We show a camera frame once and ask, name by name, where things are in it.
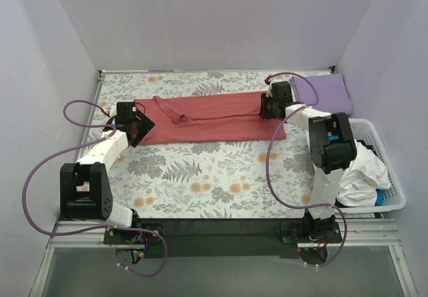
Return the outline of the red t shirt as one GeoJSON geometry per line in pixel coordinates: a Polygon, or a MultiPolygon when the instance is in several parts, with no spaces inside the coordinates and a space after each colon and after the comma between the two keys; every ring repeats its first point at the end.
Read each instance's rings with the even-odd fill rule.
{"type": "Polygon", "coordinates": [[[261,92],[136,99],[154,122],[141,145],[270,140],[279,122],[259,116],[261,92]]]}

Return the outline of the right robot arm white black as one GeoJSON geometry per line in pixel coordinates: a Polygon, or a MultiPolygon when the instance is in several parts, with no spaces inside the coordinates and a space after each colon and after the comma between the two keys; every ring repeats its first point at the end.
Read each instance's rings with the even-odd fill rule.
{"type": "Polygon", "coordinates": [[[281,226],[280,233],[291,242],[304,237],[309,241],[319,241],[329,233],[338,231],[334,214],[342,214],[340,208],[335,206],[340,180],[357,155],[349,119],[343,112],[323,112],[298,102],[292,96],[289,82],[271,80],[265,80],[268,90],[261,95],[259,116],[266,119],[277,118],[281,122],[267,149],[267,185],[280,204],[289,209],[304,211],[303,218],[281,226]],[[290,205],[282,201],[272,187],[270,155],[277,133],[285,123],[300,127],[308,135],[308,148],[314,167],[314,185],[309,204],[305,206],[290,205]]]}

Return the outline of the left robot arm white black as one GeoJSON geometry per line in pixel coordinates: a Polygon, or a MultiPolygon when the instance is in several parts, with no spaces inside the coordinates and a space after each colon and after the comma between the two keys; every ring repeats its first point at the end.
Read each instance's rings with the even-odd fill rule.
{"type": "Polygon", "coordinates": [[[108,121],[100,125],[100,141],[75,163],[66,163],[60,169],[60,212],[68,219],[120,227],[121,238],[136,243],[142,237],[142,227],[133,221],[133,210],[114,201],[108,171],[123,151],[143,140],[155,123],[146,116],[140,102],[116,102],[105,114],[108,121]]]}

